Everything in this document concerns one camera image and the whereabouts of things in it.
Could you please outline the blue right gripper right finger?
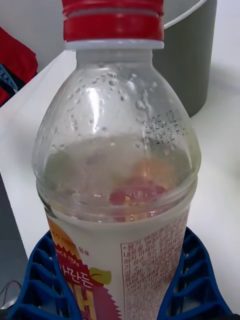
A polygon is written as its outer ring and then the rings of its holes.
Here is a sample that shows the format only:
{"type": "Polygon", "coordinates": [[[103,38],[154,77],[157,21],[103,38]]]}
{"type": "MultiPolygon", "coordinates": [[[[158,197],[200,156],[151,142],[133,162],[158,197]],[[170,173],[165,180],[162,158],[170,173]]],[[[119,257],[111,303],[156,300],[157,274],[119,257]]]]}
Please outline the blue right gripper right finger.
{"type": "Polygon", "coordinates": [[[173,280],[161,303],[159,320],[212,320],[232,311],[223,299],[208,251],[189,229],[173,280]]]}

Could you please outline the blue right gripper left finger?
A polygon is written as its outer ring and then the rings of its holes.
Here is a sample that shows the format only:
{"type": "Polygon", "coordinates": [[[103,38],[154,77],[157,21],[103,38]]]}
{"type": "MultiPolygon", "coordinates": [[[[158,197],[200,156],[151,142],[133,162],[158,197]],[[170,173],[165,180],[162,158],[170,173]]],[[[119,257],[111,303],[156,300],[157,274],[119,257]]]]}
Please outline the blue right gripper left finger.
{"type": "Polygon", "coordinates": [[[61,274],[50,232],[33,249],[20,294],[7,316],[9,320],[77,318],[77,304],[61,274]]]}

